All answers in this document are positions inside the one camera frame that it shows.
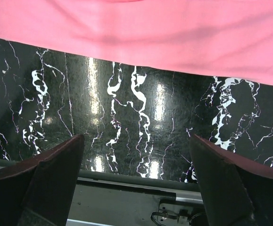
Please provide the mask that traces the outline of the pink t-shirt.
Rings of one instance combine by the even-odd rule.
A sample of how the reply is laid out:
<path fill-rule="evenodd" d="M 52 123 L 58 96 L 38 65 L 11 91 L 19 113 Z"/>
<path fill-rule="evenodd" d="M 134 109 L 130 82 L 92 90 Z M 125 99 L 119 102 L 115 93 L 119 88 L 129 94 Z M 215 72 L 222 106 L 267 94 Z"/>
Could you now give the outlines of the pink t-shirt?
<path fill-rule="evenodd" d="M 273 85 L 273 0 L 0 0 L 0 38 Z"/>

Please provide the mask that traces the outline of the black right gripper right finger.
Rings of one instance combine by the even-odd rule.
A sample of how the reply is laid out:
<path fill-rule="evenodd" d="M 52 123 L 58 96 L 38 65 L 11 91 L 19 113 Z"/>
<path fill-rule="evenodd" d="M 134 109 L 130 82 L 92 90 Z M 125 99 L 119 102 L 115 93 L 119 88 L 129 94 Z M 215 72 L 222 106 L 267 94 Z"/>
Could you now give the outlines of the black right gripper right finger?
<path fill-rule="evenodd" d="M 273 226 L 273 168 L 195 134 L 190 154 L 211 226 Z"/>

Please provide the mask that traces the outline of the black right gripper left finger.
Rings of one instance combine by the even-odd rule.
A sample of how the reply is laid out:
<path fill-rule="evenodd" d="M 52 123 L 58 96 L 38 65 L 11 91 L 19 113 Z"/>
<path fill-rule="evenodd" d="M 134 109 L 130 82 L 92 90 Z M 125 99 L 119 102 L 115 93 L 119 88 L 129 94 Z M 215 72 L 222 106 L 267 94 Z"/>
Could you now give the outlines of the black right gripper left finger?
<path fill-rule="evenodd" d="M 68 218 L 84 152 L 78 134 L 34 157 L 0 169 L 0 226 L 16 226 L 24 212 L 54 226 Z"/>

